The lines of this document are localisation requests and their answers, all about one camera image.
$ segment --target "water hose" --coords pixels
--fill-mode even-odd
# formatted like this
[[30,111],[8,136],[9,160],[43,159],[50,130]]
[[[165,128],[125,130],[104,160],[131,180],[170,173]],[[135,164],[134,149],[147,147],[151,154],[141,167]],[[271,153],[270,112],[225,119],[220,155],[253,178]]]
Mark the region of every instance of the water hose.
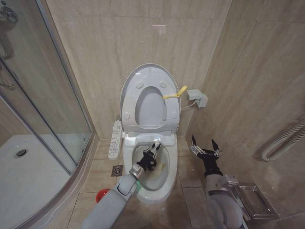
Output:
[[[267,156],[274,147],[278,146],[280,143],[287,140],[293,134],[295,134],[295,136],[292,139],[288,140],[284,145],[282,145],[279,149],[277,149],[270,156]],[[264,161],[274,161],[274,160],[278,159],[281,155],[286,153],[292,146],[294,146],[304,136],[305,136],[305,116],[302,117],[301,120],[297,124],[295,124],[289,130],[287,130],[285,133],[283,133],[281,136],[279,136],[276,140],[274,140],[272,143],[270,143],[262,151],[262,159]]]

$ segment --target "power outlet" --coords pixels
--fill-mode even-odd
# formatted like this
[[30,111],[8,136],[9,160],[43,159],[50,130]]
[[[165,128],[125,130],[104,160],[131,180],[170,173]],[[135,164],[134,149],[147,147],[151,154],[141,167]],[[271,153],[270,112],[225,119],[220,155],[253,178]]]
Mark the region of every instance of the power outlet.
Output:
[[187,98],[189,100],[196,100],[199,108],[205,107],[208,102],[208,97],[198,89],[187,90]]

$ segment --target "red object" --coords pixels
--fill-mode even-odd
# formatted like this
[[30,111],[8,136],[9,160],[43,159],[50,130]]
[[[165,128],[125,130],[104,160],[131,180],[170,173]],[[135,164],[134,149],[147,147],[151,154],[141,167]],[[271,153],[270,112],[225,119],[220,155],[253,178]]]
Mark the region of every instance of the red object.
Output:
[[96,197],[95,197],[96,203],[98,203],[98,202],[106,195],[106,193],[107,193],[109,190],[110,190],[109,188],[105,188],[105,189],[100,190],[100,191],[96,194]]

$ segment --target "tiled floor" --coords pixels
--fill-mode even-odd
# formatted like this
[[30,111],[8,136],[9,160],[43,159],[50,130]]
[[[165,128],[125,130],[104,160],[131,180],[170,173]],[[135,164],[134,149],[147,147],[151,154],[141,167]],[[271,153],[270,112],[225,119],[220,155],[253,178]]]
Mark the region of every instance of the tiled floor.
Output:
[[[122,165],[108,160],[109,140],[99,142],[95,158],[77,198],[61,214],[50,229],[79,229],[95,206],[96,193],[112,188],[119,177],[111,177],[112,166]],[[184,137],[178,138],[177,181],[169,198],[158,205],[145,205],[136,197],[127,203],[115,229],[212,229],[213,223],[205,210],[206,198]]]

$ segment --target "cable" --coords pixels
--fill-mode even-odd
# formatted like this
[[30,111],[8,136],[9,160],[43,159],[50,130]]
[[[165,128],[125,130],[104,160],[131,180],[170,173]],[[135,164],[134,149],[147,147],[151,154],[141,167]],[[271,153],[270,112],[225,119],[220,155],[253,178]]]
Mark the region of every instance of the cable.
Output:
[[197,102],[197,100],[195,100],[195,102],[193,102],[191,105],[188,105],[188,106],[186,106],[186,107],[184,107],[184,108],[181,108],[181,110],[184,110],[185,108],[188,108],[188,107],[190,107],[190,106],[193,106],[196,102]]

